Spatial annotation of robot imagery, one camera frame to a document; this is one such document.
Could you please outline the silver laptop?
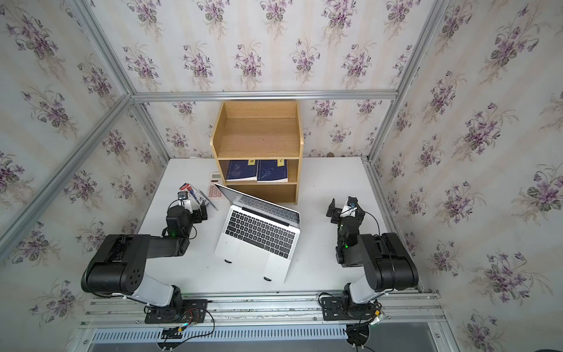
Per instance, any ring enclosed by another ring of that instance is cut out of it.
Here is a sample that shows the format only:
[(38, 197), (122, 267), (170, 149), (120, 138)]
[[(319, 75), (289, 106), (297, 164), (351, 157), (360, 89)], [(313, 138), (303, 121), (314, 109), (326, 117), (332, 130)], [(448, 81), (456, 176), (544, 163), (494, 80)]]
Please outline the silver laptop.
[(230, 202), (215, 256), (268, 277), (286, 280), (301, 234), (298, 211), (217, 185)]

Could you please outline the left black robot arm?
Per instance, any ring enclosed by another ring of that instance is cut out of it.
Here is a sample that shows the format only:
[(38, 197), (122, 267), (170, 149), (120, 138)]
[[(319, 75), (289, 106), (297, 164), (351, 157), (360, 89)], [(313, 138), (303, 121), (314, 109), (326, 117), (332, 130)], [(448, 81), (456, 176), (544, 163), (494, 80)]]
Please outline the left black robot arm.
[(185, 255), (196, 238), (191, 234), (194, 225), (207, 219), (205, 205), (190, 211), (176, 200), (167, 209), (167, 226), (160, 236), (108, 235), (83, 273), (82, 290), (102, 298), (122, 296), (154, 308), (179, 308), (180, 289), (151, 277), (146, 264), (149, 259)]

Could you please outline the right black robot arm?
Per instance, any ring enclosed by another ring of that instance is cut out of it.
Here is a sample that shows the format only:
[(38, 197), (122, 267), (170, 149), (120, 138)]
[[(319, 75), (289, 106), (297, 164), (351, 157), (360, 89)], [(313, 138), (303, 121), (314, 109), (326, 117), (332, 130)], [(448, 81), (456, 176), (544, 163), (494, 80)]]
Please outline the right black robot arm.
[(355, 197), (347, 198), (341, 208), (334, 200), (326, 216), (337, 226), (338, 264), (343, 268), (361, 267), (364, 275), (346, 284), (343, 301), (349, 307), (359, 307), (392, 290), (406, 290), (419, 284), (419, 272), (403, 242), (396, 233), (362, 234), (367, 212)]

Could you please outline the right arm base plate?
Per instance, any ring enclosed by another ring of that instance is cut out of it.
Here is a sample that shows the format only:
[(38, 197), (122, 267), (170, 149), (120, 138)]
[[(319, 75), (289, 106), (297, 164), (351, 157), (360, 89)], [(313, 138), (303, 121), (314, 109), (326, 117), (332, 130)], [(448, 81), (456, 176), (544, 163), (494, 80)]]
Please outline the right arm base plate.
[(378, 302), (355, 304), (350, 299), (320, 295), (318, 304), (322, 310), (324, 321), (373, 321), (382, 314)]

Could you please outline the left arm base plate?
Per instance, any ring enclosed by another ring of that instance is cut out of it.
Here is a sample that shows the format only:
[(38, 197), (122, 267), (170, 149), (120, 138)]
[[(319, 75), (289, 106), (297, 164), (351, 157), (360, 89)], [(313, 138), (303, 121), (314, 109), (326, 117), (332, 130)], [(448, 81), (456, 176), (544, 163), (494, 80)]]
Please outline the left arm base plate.
[(208, 308), (207, 299), (187, 299), (178, 307), (145, 308), (145, 324), (195, 324), (202, 323)]

